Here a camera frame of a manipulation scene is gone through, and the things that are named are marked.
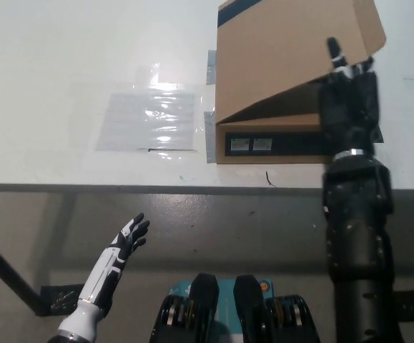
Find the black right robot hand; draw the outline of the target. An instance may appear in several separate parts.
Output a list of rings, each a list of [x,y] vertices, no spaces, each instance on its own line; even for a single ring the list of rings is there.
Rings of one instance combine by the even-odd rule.
[[[337,39],[327,39],[332,71],[318,93],[322,133],[333,155],[360,150],[375,153],[375,135],[379,127],[378,78],[369,56],[349,64]]]

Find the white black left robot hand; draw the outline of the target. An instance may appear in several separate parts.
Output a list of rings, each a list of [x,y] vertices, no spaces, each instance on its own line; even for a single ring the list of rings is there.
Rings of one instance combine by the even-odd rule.
[[[79,301],[99,308],[106,317],[112,306],[112,298],[128,258],[145,244],[149,220],[140,213],[131,219],[103,250],[79,295]]]

